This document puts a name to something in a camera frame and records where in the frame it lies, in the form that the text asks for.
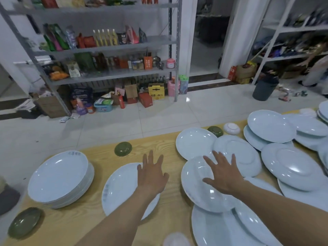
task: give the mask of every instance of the pink jar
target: pink jar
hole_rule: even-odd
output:
[[[171,80],[167,83],[167,89],[169,91],[169,96],[174,97],[175,96],[175,84],[172,83]]]
[[[166,68],[174,69],[175,68],[175,59],[167,59]]]

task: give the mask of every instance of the shelf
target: shelf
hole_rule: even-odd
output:
[[[102,51],[129,50],[129,49],[146,49],[147,47],[159,47],[162,45],[176,44],[176,39],[172,35],[147,36],[147,40],[148,42],[146,43],[138,43],[138,44],[100,46],[100,47],[64,50],[60,52],[40,51],[40,52],[34,52],[34,56],[43,56],[43,55],[62,56],[62,55],[70,55],[73,53],[79,53],[79,52],[102,52]]]
[[[278,25],[264,25],[263,28],[277,30]],[[304,31],[316,31],[316,30],[328,30],[328,25],[318,25],[318,26],[305,26],[305,27],[287,27],[284,26],[281,28],[280,33],[289,33],[289,32],[304,32]]]
[[[87,74],[83,77],[76,78],[65,78],[59,81],[53,81],[52,85],[68,85],[68,84],[77,84],[83,82],[91,82],[91,81],[100,81],[107,79],[115,79],[115,78],[126,78],[126,77],[135,77],[142,75],[150,75],[150,74],[163,74],[172,71],[176,71],[176,69],[166,68],[166,61],[164,62],[164,70],[153,68],[151,70],[131,70],[131,69],[119,69],[119,70],[109,70],[104,72],[95,72]]]
[[[328,51],[327,52],[323,52],[321,54],[319,54],[318,56],[320,55],[328,55]],[[266,62],[269,62],[269,61],[279,61],[279,60],[289,60],[289,59],[298,59],[298,58],[306,58],[306,57],[309,57],[310,54],[298,54],[298,55],[293,55],[293,56],[286,56],[286,57],[275,57],[275,58],[267,58],[266,59]]]
[[[46,8],[34,9],[26,8],[21,3],[14,5],[14,10],[7,10],[9,15],[42,15],[42,14],[64,14],[64,13],[93,13],[93,12],[113,12],[125,10],[150,10],[158,8],[177,8],[178,3],[160,3],[160,4],[135,4],[135,5],[118,5],[118,6],[101,6],[98,8]]]

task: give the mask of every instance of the wood grain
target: wood grain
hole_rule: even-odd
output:
[[[235,122],[241,130],[247,121]],[[161,194],[159,203],[154,211],[141,222],[133,246],[159,246],[164,238],[176,231],[184,233],[192,245],[196,245],[192,236],[191,211],[193,203],[184,193],[181,186],[181,170],[186,160],[175,148],[175,139],[179,132],[131,140],[132,152],[125,157],[114,154],[116,144],[103,145],[82,150],[95,169],[94,180],[88,191],[75,203],[57,210],[25,198],[22,210],[28,207],[39,207],[44,210],[45,218],[40,228],[25,240],[8,238],[4,245],[46,245],[73,246],[89,230],[104,219],[101,206],[101,194],[109,176],[122,165],[131,162],[141,162],[144,153],[154,150],[154,158],[164,155],[163,171],[170,174],[165,191]],[[297,142],[297,148],[308,153],[319,163],[316,152],[311,151]],[[257,176],[273,185],[277,190],[277,179],[264,167]]]

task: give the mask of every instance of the small green dish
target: small green dish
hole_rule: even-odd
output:
[[[42,210],[36,207],[30,207],[18,214],[8,229],[8,236],[21,239],[30,233],[37,225],[42,214]]]
[[[116,145],[114,153],[117,156],[126,156],[132,151],[132,145],[129,142],[120,142]]]
[[[212,132],[216,137],[220,137],[223,135],[223,130],[217,126],[211,126],[207,129],[209,132]]]

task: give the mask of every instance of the fire extinguisher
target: fire extinguisher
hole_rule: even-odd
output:
[[[118,95],[118,101],[120,102],[121,109],[124,109],[125,104],[124,104],[124,101],[123,101],[123,97],[121,96],[121,94],[119,92],[117,93],[117,95]]]

